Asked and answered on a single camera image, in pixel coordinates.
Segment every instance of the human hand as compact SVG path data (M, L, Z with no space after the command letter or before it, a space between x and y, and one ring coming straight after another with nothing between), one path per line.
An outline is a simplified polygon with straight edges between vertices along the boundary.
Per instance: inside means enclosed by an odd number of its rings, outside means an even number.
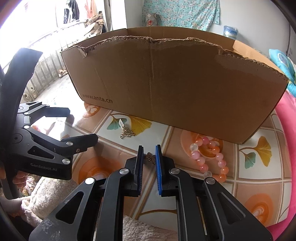
M3 210L13 217L21 216L23 214L23 211L21 208L23 200L29 201L30 196L11 199L11 200L8 200L5 197L0 196L0 203L3 207Z
M28 173L18 171L16 176L13 178L12 182L17 185L17 188L23 188L26 186L26 181L28 178ZM5 179L6 173L3 166L0 166L0 179Z

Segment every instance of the finger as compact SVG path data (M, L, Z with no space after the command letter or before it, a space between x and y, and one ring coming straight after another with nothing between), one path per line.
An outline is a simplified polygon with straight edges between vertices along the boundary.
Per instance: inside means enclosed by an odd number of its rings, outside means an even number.
M26 183L17 184L17 188L24 188L26 186Z
M0 179L5 179L5 178L6 178L5 169L3 167L0 167Z
M27 172L18 171L17 175L15 177L16 178L23 178L23 177L27 177L28 175L29 175L29 173L27 173Z
M9 214L17 214L21 210L22 200L30 200L30 197L23 197L8 200L5 197L0 196L0 202L5 212Z
M23 178L14 178L12 180L12 182L14 184L21 184L21 183L26 183L27 177L23 177Z

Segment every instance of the black cable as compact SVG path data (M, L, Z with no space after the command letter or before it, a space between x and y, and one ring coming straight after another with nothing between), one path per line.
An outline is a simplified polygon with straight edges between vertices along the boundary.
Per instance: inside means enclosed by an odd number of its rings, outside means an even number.
M288 42L288 49L286 55L288 56L289 48L290 48L290 39L291 39L291 25L289 24L289 42Z

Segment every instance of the hanging clothes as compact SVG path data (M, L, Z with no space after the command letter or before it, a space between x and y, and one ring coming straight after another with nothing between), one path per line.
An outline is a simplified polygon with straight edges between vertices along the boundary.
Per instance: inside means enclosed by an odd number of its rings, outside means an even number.
M95 0L86 0L84 7L87 11L87 18L92 18L93 16L98 15Z
M68 23L70 10L68 8L64 9L64 23Z
M210 26L220 24L219 0L145 0L143 26L146 14L157 14L157 25L194 28L207 31Z
M72 20L79 20L79 9L76 0L70 0L68 5L72 10Z

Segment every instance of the tiled floor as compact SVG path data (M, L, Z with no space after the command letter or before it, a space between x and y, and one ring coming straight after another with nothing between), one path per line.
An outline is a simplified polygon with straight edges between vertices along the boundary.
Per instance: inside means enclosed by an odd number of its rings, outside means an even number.
M49 136L58 140L89 133L99 136L94 148L74 159L73 179L78 183L90 176L109 176L123 167L126 159L136 155L138 145L144 147L145 153L154 153L157 144L178 167L194 177L203 177L196 162L190 158L189 146L201 136L197 133L84 103L68 75L53 83L36 100L71 110L67 121L66 118L42 118L35 123L41 130L49 132ZM119 137L120 118L136 133L134 137ZM291 197L291 167L276 113L273 112L244 145L213 140L219 145L229 168L223 186L249 211L256 213L265 226L285 219ZM211 150L202 146L200 152L210 170L219 174L220 168ZM177 229L175 199L158 196L153 163L145 161L142 195L126 198L124 212L151 225Z

